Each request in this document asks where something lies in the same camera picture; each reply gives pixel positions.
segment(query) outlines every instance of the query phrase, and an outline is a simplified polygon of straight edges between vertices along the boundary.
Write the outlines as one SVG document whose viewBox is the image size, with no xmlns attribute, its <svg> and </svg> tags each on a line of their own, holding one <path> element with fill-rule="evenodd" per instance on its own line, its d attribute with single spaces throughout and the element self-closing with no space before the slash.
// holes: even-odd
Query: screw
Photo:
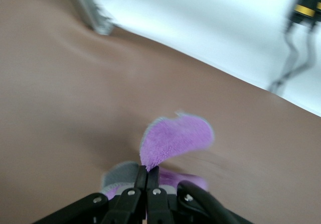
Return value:
<svg viewBox="0 0 321 224">
<path fill-rule="evenodd" d="M 96 198 L 93 200 L 94 203 L 98 203 L 98 202 L 101 202 L 101 201 L 102 201 L 101 197 L 96 197 Z"/>
<path fill-rule="evenodd" d="M 185 200 L 185 201 L 192 201 L 192 200 L 194 200 L 194 198 L 193 198 L 191 195 L 187 194 L 187 195 L 184 197 L 184 200 Z"/>
<path fill-rule="evenodd" d="M 159 194 L 161 194 L 161 190 L 160 189 L 154 189 L 153 191 L 152 191 L 152 193 L 153 193 L 153 195 L 159 195 Z"/>
<path fill-rule="evenodd" d="M 130 190 L 129 192 L 127 192 L 127 195 L 135 195 L 135 191 L 134 190 Z"/>
</svg>

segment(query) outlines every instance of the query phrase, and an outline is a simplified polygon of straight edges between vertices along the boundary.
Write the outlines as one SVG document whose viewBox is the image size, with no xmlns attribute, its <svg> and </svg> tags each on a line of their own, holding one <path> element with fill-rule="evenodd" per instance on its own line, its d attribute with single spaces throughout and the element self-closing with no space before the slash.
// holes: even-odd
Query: yellow stripe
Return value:
<svg viewBox="0 0 321 224">
<path fill-rule="evenodd" d="M 299 12 L 301 14 L 304 14 L 306 16 L 309 16 L 309 17 L 313 17 L 315 14 L 314 10 L 311 10 L 310 8 L 307 8 L 307 7 L 304 7 L 301 5 L 296 5 L 295 11 Z"/>
</svg>

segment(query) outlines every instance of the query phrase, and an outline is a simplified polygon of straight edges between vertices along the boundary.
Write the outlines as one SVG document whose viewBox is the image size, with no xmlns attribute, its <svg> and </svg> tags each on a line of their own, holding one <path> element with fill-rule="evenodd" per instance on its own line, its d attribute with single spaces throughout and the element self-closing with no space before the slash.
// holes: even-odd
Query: brown surface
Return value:
<svg viewBox="0 0 321 224">
<path fill-rule="evenodd" d="M 167 167 L 255 223 L 320 222 L 321 118 L 143 37 L 99 36 L 69 0 L 0 0 L 0 94 L 0 223 L 98 191 L 177 110 L 205 117 L 216 142 Z"/>
</svg>

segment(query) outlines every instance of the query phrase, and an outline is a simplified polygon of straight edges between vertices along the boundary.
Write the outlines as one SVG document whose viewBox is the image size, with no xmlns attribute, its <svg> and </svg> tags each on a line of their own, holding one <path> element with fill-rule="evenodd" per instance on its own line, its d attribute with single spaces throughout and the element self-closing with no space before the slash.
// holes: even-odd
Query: purple fuzzy cloth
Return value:
<svg viewBox="0 0 321 224">
<path fill-rule="evenodd" d="M 140 160 L 150 171 L 168 158 L 206 149 L 213 141 L 212 127 L 199 116 L 180 114 L 176 119 L 159 118 L 145 131 Z"/>
</svg>

